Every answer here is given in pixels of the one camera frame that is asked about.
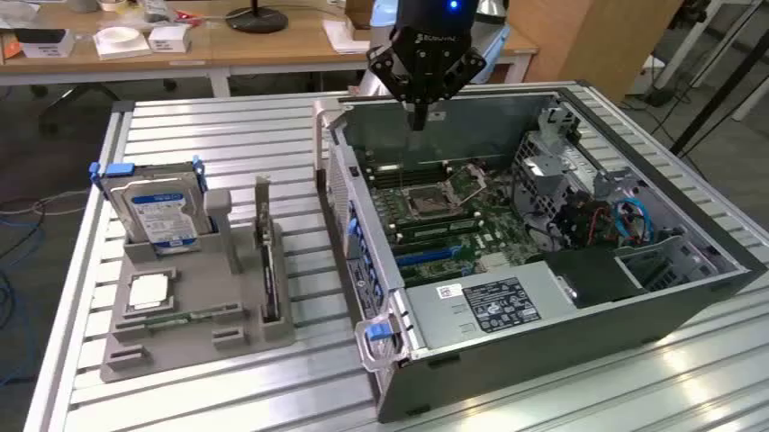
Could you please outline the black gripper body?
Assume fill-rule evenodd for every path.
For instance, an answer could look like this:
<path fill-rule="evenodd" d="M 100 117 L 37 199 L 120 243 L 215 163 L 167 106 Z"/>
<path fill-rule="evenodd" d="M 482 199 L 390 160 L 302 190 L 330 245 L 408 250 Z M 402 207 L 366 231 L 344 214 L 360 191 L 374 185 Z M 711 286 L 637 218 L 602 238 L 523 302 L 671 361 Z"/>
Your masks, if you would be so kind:
<path fill-rule="evenodd" d="M 392 94 L 406 102 L 451 98 L 477 74 L 471 28 L 475 1 L 400 1 L 390 35 L 394 56 L 404 74 L 403 89 Z"/>

